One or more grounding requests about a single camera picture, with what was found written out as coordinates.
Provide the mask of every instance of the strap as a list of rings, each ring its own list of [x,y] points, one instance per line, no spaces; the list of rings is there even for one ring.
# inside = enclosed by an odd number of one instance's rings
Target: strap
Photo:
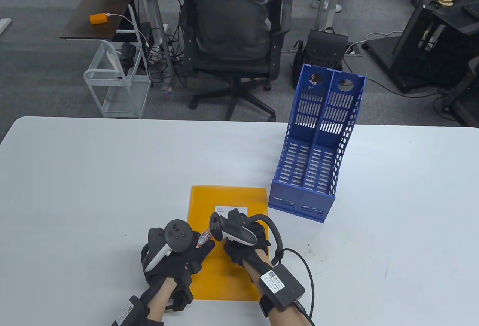
[[[274,309],[274,304],[272,301],[268,298],[266,295],[262,295],[259,301],[261,311],[263,312],[263,315],[265,317],[269,316],[269,313],[271,312],[272,309]]]
[[[260,275],[264,275],[268,271],[272,270],[272,267],[265,263],[265,261],[258,256],[256,251],[248,254],[248,256],[245,257],[245,260],[251,265],[251,267],[253,267],[253,269],[258,271]]]

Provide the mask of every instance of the blue plastic organizer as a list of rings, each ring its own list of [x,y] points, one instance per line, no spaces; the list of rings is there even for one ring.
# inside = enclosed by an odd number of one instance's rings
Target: blue plastic organizer
[[[269,207],[324,222],[365,85],[364,76],[303,65]]]

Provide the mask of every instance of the black glove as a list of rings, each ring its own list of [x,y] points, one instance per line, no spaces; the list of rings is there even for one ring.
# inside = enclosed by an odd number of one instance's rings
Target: black glove
[[[250,223],[246,228],[255,234],[258,240],[256,245],[248,246],[231,240],[226,240],[224,245],[225,252],[231,258],[231,261],[240,266],[243,266],[243,259],[256,254],[255,250],[261,249],[268,254],[268,246],[271,246],[271,243],[266,240],[266,230],[263,225],[254,222]]]
[[[169,256],[165,256],[151,271],[145,272],[145,265],[143,273],[148,285],[152,286],[156,283],[155,279],[158,276],[171,277],[181,280],[183,276],[191,276],[197,274],[201,270],[201,264],[206,259],[208,254],[214,248],[214,241],[209,240],[204,245],[196,248],[198,237],[200,234],[195,232],[190,247],[183,252],[172,251]],[[146,244],[141,251],[141,260],[145,259],[148,252],[148,244]]]

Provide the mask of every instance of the barcode sticker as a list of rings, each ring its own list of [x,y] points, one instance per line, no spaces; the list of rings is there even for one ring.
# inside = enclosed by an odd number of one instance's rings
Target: barcode sticker
[[[123,321],[125,321],[126,317],[130,314],[132,309],[133,309],[133,304],[130,301],[128,301],[126,306],[121,310],[120,314],[115,319],[118,326],[121,326],[121,324],[123,324]]]
[[[261,280],[268,286],[272,293],[277,293],[284,288],[284,283],[276,276],[273,270],[261,276]]]

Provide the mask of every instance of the yellow folder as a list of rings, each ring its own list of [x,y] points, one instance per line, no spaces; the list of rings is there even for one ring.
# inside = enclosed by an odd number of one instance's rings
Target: yellow folder
[[[191,188],[188,223],[200,233],[209,227],[214,211],[226,213],[237,207],[248,216],[268,213],[265,188],[237,188],[228,186],[193,186]],[[193,275],[191,291],[197,300],[259,301],[260,296],[246,271],[223,250],[223,243],[215,248],[202,264],[202,270]]]

